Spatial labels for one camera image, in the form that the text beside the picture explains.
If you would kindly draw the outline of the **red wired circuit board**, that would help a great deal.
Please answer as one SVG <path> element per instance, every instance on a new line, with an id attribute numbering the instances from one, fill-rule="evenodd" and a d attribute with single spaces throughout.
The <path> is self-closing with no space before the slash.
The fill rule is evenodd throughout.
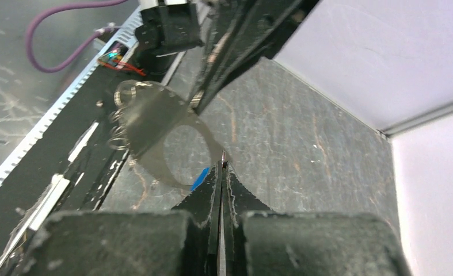
<path id="1" fill-rule="evenodd" d="M 143 69 L 139 69 L 123 61 L 121 50 L 113 49 L 97 58 L 97 63 L 103 67 L 111 68 L 116 71 L 133 72 L 140 76 L 146 76 Z"/>

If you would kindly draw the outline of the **metal keyring plate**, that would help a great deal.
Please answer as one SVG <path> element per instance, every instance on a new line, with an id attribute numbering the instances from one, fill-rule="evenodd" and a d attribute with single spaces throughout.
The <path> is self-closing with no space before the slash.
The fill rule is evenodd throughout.
<path id="1" fill-rule="evenodd" d="M 109 116 L 115 126 L 108 144 L 115 150 L 128 150 L 132 160 L 156 180 L 171 187 L 188 190 L 179 182 L 164 157 L 168 134 L 181 126 L 198 131 L 207 145 L 211 160 L 218 160 L 223 147 L 205 123 L 171 88 L 155 81 L 125 80 L 113 94 L 116 111 Z"/>

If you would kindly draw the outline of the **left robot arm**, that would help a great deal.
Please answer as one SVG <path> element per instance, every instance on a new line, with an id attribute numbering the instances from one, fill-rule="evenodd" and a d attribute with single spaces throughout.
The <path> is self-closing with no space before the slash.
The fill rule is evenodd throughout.
<path id="1" fill-rule="evenodd" d="M 135 29 L 139 52 L 166 56 L 203 47 L 203 67 L 189 104 L 202 113 L 222 88 L 262 57 L 273 58 L 317 1 L 207 1 L 211 23 L 201 36 L 196 1 L 142 1 Z"/>

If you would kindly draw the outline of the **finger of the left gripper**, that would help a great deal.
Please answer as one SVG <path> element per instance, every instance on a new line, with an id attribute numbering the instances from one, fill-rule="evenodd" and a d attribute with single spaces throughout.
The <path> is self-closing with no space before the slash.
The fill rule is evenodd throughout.
<path id="1" fill-rule="evenodd" d="M 189 106 L 201 114 L 258 60 L 274 57 L 318 1 L 208 1 L 211 25 Z"/>

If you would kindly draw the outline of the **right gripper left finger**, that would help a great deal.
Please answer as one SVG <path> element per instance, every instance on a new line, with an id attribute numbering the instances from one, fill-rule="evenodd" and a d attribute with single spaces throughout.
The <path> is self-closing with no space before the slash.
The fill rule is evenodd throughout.
<path id="1" fill-rule="evenodd" d="M 21 275 L 217 275 L 221 166 L 171 210 L 61 211 L 34 235 Z"/>

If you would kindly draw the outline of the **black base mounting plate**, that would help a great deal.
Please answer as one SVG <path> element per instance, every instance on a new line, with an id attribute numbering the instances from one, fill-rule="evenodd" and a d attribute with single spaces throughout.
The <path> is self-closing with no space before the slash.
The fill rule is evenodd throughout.
<path id="1" fill-rule="evenodd" d="M 64 92 L 30 131 L 31 140 L 12 153 L 0 166 L 0 256 L 10 235 L 22 220 L 16 209 L 30 209 L 55 175 L 70 164 L 78 139 L 94 123 L 104 126 L 114 107 L 112 94 L 121 81 L 143 80 L 131 73 L 97 67 L 77 87 Z"/>

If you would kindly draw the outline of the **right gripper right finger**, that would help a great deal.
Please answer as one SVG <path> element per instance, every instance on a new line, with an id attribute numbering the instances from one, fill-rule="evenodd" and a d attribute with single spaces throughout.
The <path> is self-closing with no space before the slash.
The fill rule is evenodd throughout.
<path id="1" fill-rule="evenodd" d="M 400 242 L 370 213 L 275 212 L 222 168 L 227 275 L 410 275 Z"/>

